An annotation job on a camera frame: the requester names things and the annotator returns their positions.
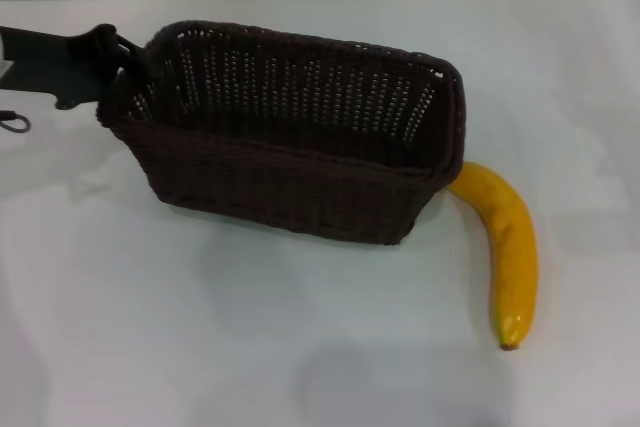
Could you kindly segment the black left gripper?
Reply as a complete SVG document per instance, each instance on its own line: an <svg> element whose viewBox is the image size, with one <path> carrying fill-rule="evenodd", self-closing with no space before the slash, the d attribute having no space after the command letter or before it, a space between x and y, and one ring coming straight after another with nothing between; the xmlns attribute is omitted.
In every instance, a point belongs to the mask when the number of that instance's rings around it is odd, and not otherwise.
<svg viewBox="0 0 640 427"><path fill-rule="evenodd" d="M146 51L113 25L69 37L0 26L0 89L50 94L59 110L100 100L120 67L137 82L162 78Z"/></svg>

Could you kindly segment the dark brown woven basket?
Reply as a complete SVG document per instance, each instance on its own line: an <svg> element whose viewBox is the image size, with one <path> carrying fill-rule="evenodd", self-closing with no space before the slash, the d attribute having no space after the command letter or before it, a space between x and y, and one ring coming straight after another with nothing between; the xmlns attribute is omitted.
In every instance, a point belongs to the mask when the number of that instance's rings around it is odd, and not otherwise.
<svg viewBox="0 0 640 427"><path fill-rule="evenodd" d="M163 202L327 239L396 245L460 173L449 62L260 27L182 21L97 107Z"/></svg>

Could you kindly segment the yellow plastic banana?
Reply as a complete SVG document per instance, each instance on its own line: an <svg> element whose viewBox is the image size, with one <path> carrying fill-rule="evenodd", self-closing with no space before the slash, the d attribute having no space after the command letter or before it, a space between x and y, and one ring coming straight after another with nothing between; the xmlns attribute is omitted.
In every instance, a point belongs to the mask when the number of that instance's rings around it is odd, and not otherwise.
<svg viewBox="0 0 640 427"><path fill-rule="evenodd" d="M449 190L479 215L488 235L492 260L491 316L499 347L518 349L536 312L538 250L529 209L499 174L465 162Z"/></svg>

